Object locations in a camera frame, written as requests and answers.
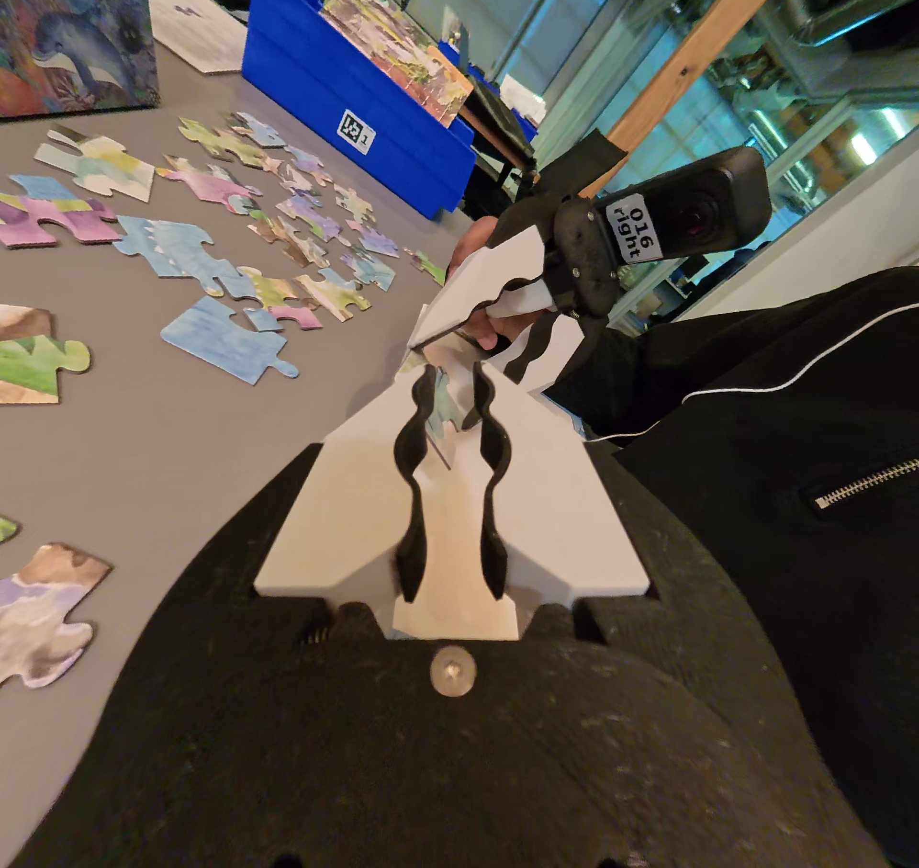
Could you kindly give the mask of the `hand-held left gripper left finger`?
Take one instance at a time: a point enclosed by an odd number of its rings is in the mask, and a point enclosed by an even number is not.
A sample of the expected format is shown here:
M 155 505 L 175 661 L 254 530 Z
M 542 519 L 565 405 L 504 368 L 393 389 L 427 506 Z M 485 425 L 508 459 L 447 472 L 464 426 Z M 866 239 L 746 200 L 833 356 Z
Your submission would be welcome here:
M 435 382 L 429 364 L 399 373 L 325 438 L 256 576 L 259 595 L 416 599 L 428 544 L 415 472 L 427 454 Z

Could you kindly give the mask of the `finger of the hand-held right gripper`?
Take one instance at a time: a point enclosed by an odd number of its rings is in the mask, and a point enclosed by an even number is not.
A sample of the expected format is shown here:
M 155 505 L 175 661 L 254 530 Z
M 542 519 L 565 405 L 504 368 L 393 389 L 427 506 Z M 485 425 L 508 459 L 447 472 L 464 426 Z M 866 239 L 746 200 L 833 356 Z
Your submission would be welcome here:
M 407 341 L 420 349 L 465 325 L 470 317 L 509 294 L 509 315 L 545 308 L 548 289 L 542 281 L 545 244 L 534 225 L 496 248 L 470 255 L 446 281 L 419 316 Z
M 503 374 L 516 384 L 555 384 L 583 342 L 577 319 L 545 313 L 503 354 Z

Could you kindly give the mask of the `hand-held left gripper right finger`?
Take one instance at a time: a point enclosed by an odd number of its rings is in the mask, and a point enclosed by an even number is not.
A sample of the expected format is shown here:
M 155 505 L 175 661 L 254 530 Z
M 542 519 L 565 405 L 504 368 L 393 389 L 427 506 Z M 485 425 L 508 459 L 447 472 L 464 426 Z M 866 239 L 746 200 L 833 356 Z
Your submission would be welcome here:
M 649 575 L 568 418 L 474 364 L 474 623 L 643 595 Z

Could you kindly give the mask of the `light blue jigsaw piece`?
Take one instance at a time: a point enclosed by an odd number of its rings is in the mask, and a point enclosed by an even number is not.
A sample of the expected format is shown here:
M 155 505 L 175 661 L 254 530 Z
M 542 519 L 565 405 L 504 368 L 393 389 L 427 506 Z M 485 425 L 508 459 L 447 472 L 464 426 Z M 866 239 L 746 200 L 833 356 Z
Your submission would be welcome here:
M 242 327 L 233 321 L 235 310 L 204 296 L 167 324 L 161 339 L 244 383 L 255 385 L 271 368 L 289 379 L 299 370 L 280 358 L 286 345 L 281 333 Z

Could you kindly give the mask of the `pile of jigsaw pieces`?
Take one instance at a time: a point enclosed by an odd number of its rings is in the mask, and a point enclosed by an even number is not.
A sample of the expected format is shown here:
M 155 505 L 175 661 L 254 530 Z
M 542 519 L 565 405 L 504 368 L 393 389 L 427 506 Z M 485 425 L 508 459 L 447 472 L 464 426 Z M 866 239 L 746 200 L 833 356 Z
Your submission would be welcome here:
M 369 309 L 364 290 L 389 292 L 397 259 L 405 259 L 438 285 L 445 283 L 445 269 L 380 231 L 371 202 L 336 180 L 316 154 L 289 144 L 252 114 L 237 111 L 224 118 L 226 128 L 179 120 L 182 137 L 213 158 L 203 168 L 170 155 L 164 155 L 165 164 L 158 168 L 109 136 L 87 135 L 64 124 L 50 128 L 33 159 L 66 173 L 72 183 L 61 184 L 68 191 L 98 199 L 113 213 L 110 200 L 117 195 L 149 204 L 156 178 L 183 186 L 197 202 L 243 218 L 247 230 L 280 246 L 299 275 L 275 278 L 256 267 L 236 265 L 216 255 L 214 240 L 201 226 L 149 215 L 114 213 L 118 221 L 113 228 L 122 238 L 110 244 L 83 245 L 62 227 L 46 224 L 45 229 L 51 234 L 52 227 L 64 230 L 80 245 L 108 246 L 140 259 L 157 278 L 195 282 L 202 297 L 235 310 L 236 324 L 273 329 L 282 336 L 285 323 L 301 331 L 321 330 L 318 311 L 343 323 L 352 318 L 353 309 Z M 25 175 L 57 180 L 50 174 Z

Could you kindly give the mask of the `green dinosaur head jigsaw piece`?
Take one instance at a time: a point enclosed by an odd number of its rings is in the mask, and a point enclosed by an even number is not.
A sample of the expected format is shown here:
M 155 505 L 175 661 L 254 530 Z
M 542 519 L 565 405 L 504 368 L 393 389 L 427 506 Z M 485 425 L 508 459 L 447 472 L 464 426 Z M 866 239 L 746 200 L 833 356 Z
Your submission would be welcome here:
M 1 683 L 29 690 L 49 686 L 75 665 L 93 641 L 89 621 L 68 616 L 109 575 L 108 562 L 52 541 L 1 581 Z

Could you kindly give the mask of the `green beige jigsaw piece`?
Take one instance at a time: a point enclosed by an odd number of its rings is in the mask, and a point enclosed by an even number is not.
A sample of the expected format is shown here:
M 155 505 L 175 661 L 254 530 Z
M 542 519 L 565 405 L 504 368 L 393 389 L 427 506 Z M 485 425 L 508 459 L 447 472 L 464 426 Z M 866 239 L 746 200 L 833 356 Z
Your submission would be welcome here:
M 54 335 L 53 314 L 38 307 L 1 305 L 1 405 L 60 401 L 58 373 L 82 373 L 91 353 L 78 340 Z

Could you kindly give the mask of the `person's right forearm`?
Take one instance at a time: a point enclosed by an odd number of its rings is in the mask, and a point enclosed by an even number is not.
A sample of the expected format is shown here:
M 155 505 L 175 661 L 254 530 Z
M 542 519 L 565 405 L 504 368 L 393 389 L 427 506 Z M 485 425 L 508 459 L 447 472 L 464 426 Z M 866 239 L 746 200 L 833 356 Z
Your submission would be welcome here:
M 707 395 L 773 395 L 873 332 L 917 356 L 918 269 L 875 272 L 779 307 L 704 316 L 630 338 L 602 332 L 585 363 L 550 386 L 550 400 L 609 439 L 637 437 Z

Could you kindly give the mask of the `person's right hand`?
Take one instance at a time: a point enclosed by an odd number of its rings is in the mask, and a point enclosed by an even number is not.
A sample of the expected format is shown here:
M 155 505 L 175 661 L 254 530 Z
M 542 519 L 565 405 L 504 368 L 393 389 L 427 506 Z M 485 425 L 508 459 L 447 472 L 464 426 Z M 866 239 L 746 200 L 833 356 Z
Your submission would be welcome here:
M 447 284 L 456 270 L 470 256 L 487 246 L 495 230 L 498 219 L 494 216 L 485 216 L 471 224 L 471 227 L 459 239 L 453 250 L 450 263 L 446 269 Z M 474 340 L 478 346 L 488 353 L 499 352 L 507 347 L 523 333 L 523 331 L 547 310 L 541 309 L 525 314 L 508 317 L 490 317 L 484 309 L 472 313 L 462 326 L 465 337 Z

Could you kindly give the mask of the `black office chair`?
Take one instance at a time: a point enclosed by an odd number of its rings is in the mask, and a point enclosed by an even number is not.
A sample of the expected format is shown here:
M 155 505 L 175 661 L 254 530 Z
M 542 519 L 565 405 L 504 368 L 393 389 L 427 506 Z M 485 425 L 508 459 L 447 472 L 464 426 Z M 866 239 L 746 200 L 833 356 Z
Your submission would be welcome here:
M 556 160 L 541 168 L 532 187 L 534 196 L 572 196 L 582 192 L 626 159 L 627 151 L 597 128 Z

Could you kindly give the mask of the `blue plastic bin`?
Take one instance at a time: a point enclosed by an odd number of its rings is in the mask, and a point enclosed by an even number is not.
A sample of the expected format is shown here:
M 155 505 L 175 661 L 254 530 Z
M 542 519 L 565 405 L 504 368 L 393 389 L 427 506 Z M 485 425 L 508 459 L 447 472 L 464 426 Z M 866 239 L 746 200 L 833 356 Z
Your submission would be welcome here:
M 458 70 L 461 70 L 464 74 L 467 75 L 469 79 L 475 79 L 484 83 L 485 90 L 491 95 L 498 98 L 502 104 L 510 111 L 511 115 L 516 119 L 520 125 L 520 132 L 522 136 L 526 139 L 528 143 L 532 142 L 536 137 L 538 132 L 538 125 L 535 124 L 531 119 L 526 117 L 518 108 L 509 105 L 509 100 L 507 100 L 501 91 L 501 87 L 496 84 L 494 81 L 489 81 L 486 79 L 486 74 L 484 71 L 477 67 L 474 63 L 467 62 L 466 65 L 461 63 L 460 50 L 457 47 L 454 47 L 450 42 L 440 40 L 437 43 L 439 50 L 442 52 L 442 55 L 447 58 L 447 60 Z
M 250 0 L 243 77 L 421 215 L 459 207 L 476 153 L 354 47 L 320 0 Z

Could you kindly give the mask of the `printed paper sheet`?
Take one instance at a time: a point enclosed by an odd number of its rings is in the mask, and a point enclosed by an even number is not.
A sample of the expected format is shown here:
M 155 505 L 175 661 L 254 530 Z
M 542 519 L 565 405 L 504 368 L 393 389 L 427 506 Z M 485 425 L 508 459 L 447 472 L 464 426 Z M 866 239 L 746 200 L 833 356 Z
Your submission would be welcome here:
M 240 73 L 247 25 L 213 0 L 149 0 L 155 40 L 204 75 Z

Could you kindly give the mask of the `illustrated puzzle box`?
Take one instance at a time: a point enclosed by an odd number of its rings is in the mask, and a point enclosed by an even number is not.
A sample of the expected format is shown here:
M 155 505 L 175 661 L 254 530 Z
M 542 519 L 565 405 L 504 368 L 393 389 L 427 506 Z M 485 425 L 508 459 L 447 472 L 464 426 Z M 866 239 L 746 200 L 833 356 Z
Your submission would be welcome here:
M 1 117 L 160 103 L 149 0 L 1 0 Z

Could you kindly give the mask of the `wooden post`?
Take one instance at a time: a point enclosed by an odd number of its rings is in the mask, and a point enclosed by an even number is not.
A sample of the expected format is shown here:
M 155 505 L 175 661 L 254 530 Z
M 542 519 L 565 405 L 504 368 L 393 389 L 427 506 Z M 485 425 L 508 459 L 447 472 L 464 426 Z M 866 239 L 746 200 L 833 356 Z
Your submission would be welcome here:
M 768 0 L 717 0 L 654 74 L 634 102 L 606 133 L 622 156 L 605 173 L 580 191 L 586 199 L 596 196 L 618 173 L 628 157 L 649 136 L 721 54 L 741 27 Z

